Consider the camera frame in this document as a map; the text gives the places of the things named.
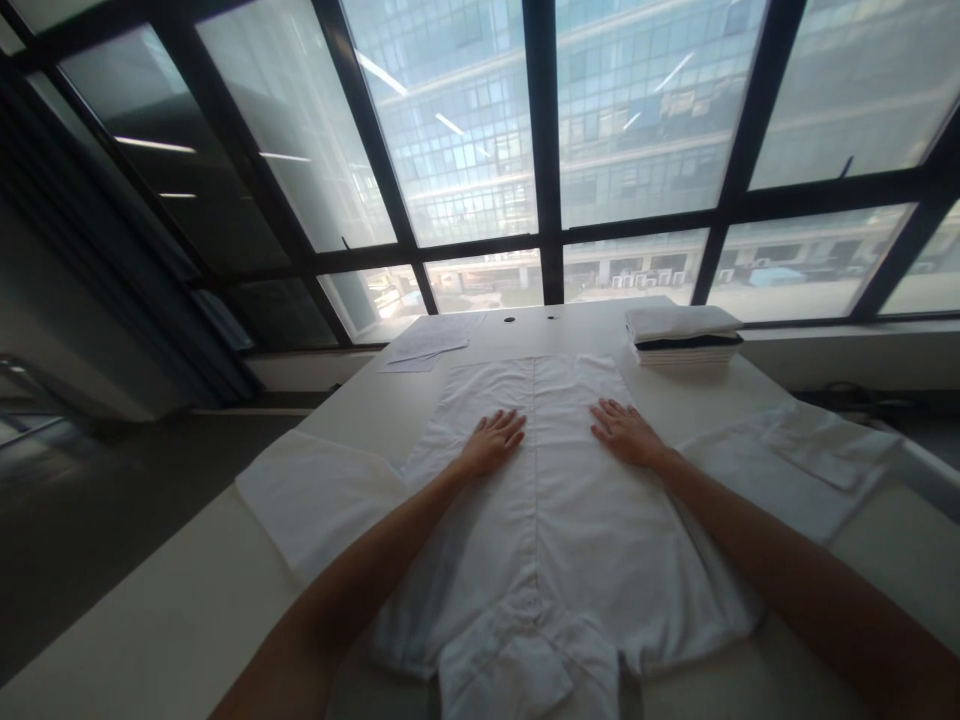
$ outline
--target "black window frame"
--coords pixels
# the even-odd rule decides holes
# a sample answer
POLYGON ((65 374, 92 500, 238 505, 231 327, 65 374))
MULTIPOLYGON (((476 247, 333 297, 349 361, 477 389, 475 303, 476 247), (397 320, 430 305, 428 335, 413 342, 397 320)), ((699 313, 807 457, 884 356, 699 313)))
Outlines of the black window frame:
MULTIPOLYGON (((749 82, 727 159, 723 184, 715 207, 707 210, 644 217, 563 229, 560 216, 559 127, 557 97, 557 36, 555 0, 523 0, 526 74, 530 92, 533 160, 539 231, 534 234, 419 247, 380 132, 373 101, 367 91, 344 16, 338 2, 313 0, 320 27, 353 114, 397 242, 368 248, 317 253, 271 173, 259 155, 256 141, 220 77, 196 25, 253 0, 106 0, 58 25, 34 34, 9 0, 0 0, 0 15, 20 37, 25 48, 12 62, 26 76, 45 74, 84 122, 111 160, 139 192, 147 207, 196 266, 199 276, 185 281, 191 291, 206 290, 220 298, 253 339, 248 352, 288 352, 307 348, 271 346, 249 318, 230 299, 230 289, 269 280, 299 280, 307 289, 337 346, 332 349, 380 348, 354 343, 317 277, 377 267, 409 265, 424 307, 438 314, 425 263, 475 257, 515 250, 538 249, 544 305, 563 303, 563 246, 598 240, 640 237, 683 230, 708 229, 691 304, 708 301, 710 288, 731 225, 821 215, 847 210, 915 204, 889 251, 863 286, 850 312, 842 317, 748 323, 748 328, 809 327, 866 324, 903 320, 958 318, 960 312, 880 315, 880 311, 922 252, 927 241, 960 198, 960 112, 948 118, 924 160, 916 167, 871 175, 749 190, 757 158, 783 81, 807 0, 768 0, 754 52, 749 82), (234 274, 217 274, 197 253, 177 222, 148 188, 120 151, 58 64, 61 60, 108 42, 149 24, 176 64, 204 118, 226 149, 270 228, 289 258, 284 267, 234 274)), ((640 185, 639 178, 635 184, 640 185)))

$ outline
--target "person's right hand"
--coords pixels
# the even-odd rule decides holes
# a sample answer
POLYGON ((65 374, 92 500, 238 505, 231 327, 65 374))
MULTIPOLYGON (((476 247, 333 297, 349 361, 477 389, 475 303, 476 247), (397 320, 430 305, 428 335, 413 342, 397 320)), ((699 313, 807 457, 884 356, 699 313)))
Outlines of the person's right hand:
POLYGON ((600 407, 590 406, 597 420, 590 430, 615 458, 649 467, 669 452, 635 407, 624 408, 615 400, 600 399, 599 403, 600 407))

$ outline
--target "dark curtain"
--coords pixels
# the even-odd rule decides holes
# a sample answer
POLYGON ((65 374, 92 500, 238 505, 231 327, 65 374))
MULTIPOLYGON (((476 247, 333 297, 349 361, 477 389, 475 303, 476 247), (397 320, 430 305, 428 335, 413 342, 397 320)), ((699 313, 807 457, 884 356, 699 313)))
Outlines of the dark curtain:
POLYGON ((158 230, 86 160, 0 57, 0 194, 197 406, 256 395, 256 378, 164 265, 158 230))

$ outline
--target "gray floor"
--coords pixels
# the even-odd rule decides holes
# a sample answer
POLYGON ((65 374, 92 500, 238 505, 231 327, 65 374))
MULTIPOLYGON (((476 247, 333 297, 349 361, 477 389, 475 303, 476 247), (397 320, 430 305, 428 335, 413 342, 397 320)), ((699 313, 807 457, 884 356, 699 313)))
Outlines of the gray floor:
POLYGON ((301 420, 187 416, 109 444, 60 423, 0 450, 0 685, 301 420))

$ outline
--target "document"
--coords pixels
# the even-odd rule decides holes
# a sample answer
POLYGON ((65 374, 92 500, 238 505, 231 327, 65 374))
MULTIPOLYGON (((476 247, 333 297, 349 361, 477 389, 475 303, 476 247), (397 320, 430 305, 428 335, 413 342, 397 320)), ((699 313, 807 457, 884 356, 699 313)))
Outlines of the document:
POLYGON ((387 364, 396 364, 413 358, 427 358, 448 350, 457 350, 470 344, 470 336, 486 313, 457 315, 424 315, 406 332, 390 343, 392 355, 387 364))

